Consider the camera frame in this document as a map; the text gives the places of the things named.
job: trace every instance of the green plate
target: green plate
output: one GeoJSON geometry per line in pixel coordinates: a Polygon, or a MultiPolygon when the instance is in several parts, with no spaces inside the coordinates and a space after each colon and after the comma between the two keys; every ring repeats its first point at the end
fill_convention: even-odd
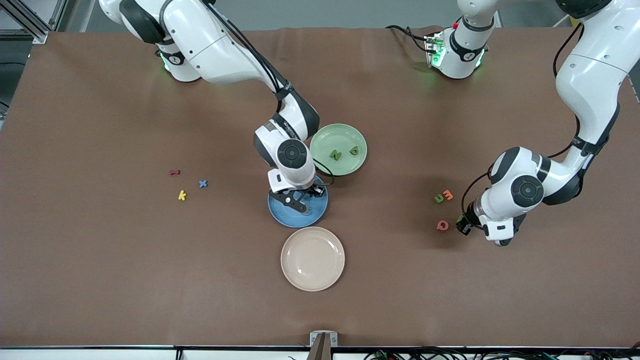
{"type": "MultiPolygon", "coordinates": [[[[310,150],[314,159],[328,167],[335,176],[343,176],[362,166],[367,157],[367,142],[355,127],[331,124],[320,129],[311,139],[310,150]],[[350,151],[355,146],[358,147],[358,154],[352,155],[350,151]],[[339,160],[331,157],[333,150],[342,153],[339,160]]],[[[322,165],[318,168],[327,173],[322,165]]]]}

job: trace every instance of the brown table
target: brown table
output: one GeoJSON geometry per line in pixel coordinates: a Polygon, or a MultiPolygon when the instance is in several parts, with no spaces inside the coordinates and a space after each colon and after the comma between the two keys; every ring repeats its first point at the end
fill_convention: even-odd
{"type": "Polygon", "coordinates": [[[294,230],[269,214],[252,146],[275,109],[263,84],[179,83],[129,34],[50,34],[0,137],[0,344],[295,345],[333,329],[342,345],[630,346],[640,123],[627,82],[578,199],[540,206],[503,249],[435,229],[503,150],[550,154],[573,136],[551,72],[567,34],[499,29],[462,81],[390,30],[249,34],[322,125],[369,144],[317,223],[347,259],[319,293],[280,269],[294,230]],[[456,198],[435,204],[445,189],[456,198]]]}

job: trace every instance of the plate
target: plate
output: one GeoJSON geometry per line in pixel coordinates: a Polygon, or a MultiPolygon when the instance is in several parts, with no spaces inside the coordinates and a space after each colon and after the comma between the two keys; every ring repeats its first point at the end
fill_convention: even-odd
{"type": "MultiPolygon", "coordinates": [[[[322,179],[316,176],[316,183],[322,183],[322,179]]],[[[298,200],[303,195],[301,192],[296,192],[294,199],[298,200]]],[[[322,197],[306,195],[302,202],[307,205],[307,212],[304,214],[289,206],[284,206],[281,202],[267,195],[267,205],[273,218],[284,226],[300,228],[313,225],[324,215],[329,205],[329,190],[325,187],[322,197]]]]}
{"type": "Polygon", "coordinates": [[[328,174],[327,167],[335,176],[348,175],[358,170],[367,157],[367,142],[364,136],[353,126],[346,124],[331,124],[320,129],[309,147],[314,159],[321,162],[318,168],[328,174]],[[358,147],[358,154],[350,153],[353,147],[358,147]],[[339,160],[331,158],[333,150],[341,152],[339,160]]]}
{"type": "Polygon", "coordinates": [[[331,231],[306,227],[293,233],[284,243],[280,264],[293,286],[304,291],[322,291],[342,274],[344,249],[331,231]]]}

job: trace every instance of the white plate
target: white plate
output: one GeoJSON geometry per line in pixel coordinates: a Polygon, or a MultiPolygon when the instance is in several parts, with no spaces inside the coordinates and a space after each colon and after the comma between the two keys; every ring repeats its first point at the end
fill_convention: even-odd
{"type": "Polygon", "coordinates": [[[293,286],[305,291],[321,291],[333,285],[342,274],[344,249],[331,231],[306,227],[284,243],[280,264],[293,286]]]}

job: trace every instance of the blue plate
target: blue plate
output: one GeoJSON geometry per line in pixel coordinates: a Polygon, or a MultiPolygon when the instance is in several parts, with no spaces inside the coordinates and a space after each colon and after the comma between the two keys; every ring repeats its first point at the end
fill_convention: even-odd
{"type": "MultiPolygon", "coordinates": [[[[321,183],[322,180],[316,177],[316,182],[321,183]]],[[[299,213],[267,195],[269,211],[273,215],[273,218],[284,226],[295,228],[310,226],[320,220],[329,205],[329,191],[326,187],[322,197],[303,195],[301,192],[296,192],[294,198],[296,200],[300,199],[304,205],[307,205],[306,213],[299,213]]]]}

